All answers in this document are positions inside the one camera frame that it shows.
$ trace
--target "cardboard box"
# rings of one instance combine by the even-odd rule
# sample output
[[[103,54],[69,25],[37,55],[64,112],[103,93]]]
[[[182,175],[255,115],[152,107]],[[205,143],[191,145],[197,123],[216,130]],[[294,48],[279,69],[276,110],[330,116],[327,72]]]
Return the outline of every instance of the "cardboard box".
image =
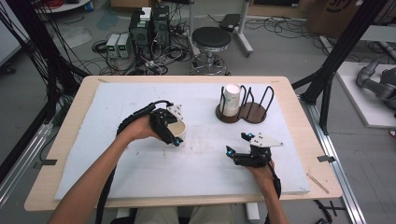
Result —
[[[358,0],[316,1],[309,10],[306,29],[311,34],[339,37],[355,16]]]

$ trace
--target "forearm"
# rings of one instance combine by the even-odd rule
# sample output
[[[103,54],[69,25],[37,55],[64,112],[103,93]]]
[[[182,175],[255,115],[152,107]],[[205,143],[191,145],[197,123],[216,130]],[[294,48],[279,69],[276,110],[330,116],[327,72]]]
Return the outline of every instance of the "forearm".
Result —
[[[108,149],[66,193],[49,223],[85,223],[96,206],[108,176],[116,167],[129,141],[118,136]]]
[[[265,198],[271,224],[289,223],[282,204],[277,198],[274,184],[271,181],[265,180],[259,182],[259,187]]]

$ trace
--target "white foam board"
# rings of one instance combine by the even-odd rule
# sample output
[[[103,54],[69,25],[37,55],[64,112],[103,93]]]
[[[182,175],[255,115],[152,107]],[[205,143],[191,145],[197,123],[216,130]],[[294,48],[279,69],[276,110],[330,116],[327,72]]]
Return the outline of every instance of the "white foam board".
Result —
[[[110,145],[126,117],[162,99],[182,105],[185,142],[180,147],[153,138],[132,142],[119,161],[109,198],[260,195],[249,171],[226,156],[226,146],[249,152],[241,132],[264,133],[281,141],[283,147],[272,147],[272,153],[282,192],[309,192],[276,97],[263,123],[239,120],[227,124],[215,115],[222,86],[225,84],[101,84],[67,158],[55,198],[61,199]],[[255,99],[261,99],[265,85],[247,86],[252,87]]]
[[[396,110],[387,107],[382,100],[376,98],[372,91],[356,85],[356,77],[359,71],[366,65],[367,63],[345,62],[338,69],[337,76],[366,127],[395,128],[396,118],[394,118],[394,114]],[[380,64],[375,69],[372,80],[379,82],[382,72],[394,66],[395,65]]]

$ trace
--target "black stool seat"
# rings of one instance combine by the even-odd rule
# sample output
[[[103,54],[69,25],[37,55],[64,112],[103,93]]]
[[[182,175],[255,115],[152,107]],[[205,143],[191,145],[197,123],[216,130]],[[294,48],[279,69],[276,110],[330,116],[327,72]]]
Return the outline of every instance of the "black stool seat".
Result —
[[[192,41],[199,45],[198,48],[220,49],[230,44],[231,37],[219,27],[201,27],[192,32]]]

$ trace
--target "white paper sheet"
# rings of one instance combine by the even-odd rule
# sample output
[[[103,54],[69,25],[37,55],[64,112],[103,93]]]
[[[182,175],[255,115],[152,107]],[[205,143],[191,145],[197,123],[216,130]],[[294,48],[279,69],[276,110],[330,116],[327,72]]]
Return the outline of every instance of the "white paper sheet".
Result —
[[[126,117],[157,100],[182,104],[186,141],[180,147],[156,139],[132,142],[119,161],[109,198],[260,195],[249,171],[226,156],[226,146],[249,152],[249,143],[240,137],[241,133],[264,133],[283,142],[283,147],[272,147],[282,193],[309,192],[276,97],[263,123],[250,124],[240,119],[227,124],[215,115],[225,85],[101,84],[70,151],[55,199],[61,199],[106,150]],[[260,101],[266,85],[246,86],[252,87],[256,102]]]

